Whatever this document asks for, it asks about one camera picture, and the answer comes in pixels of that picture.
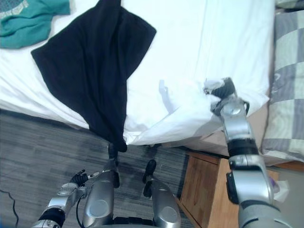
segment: white fabric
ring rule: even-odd
[[[71,15],[53,19],[51,36],[96,3],[72,0]],[[122,6],[157,30],[127,82],[127,144],[177,141],[218,129],[209,111],[212,98],[202,92],[206,79],[231,77],[251,113],[267,101],[273,0],[123,0]],[[0,50],[0,108],[88,128],[48,91],[30,55],[45,42]]]

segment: wooden cabinet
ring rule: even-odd
[[[227,159],[189,152],[182,195],[178,204],[195,227],[238,228],[238,205],[227,195]],[[275,180],[278,173],[269,171]]]

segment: pillow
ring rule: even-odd
[[[276,15],[275,41],[262,153],[304,162],[304,10]]]
[[[304,9],[304,0],[275,0],[275,3],[284,9]]]

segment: green clothing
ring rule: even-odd
[[[0,48],[21,48],[48,38],[55,15],[70,13],[69,0],[1,0]]]

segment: wire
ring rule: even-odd
[[[77,222],[78,222],[78,225],[81,227],[81,228],[85,228],[84,225],[81,224],[80,220],[79,220],[79,216],[78,216],[78,206],[79,206],[79,203],[80,203],[80,200],[82,199],[84,195],[82,195],[78,202],[77,202],[77,205],[76,205],[76,219],[77,219]]]
[[[9,195],[9,197],[13,200],[13,212],[14,212],[14,215],[16,217],[15,228],[17,228],[18,222],[19,222],[19,216],[17,215],[16,210],[15,210],[15,203],[16,203],[16,201],[15,201],[14,198],[12,198],[12,196],[10,195],[10,193],[8,191],[3,191],[3,190],[0,189],[0,192],[7,193]]]

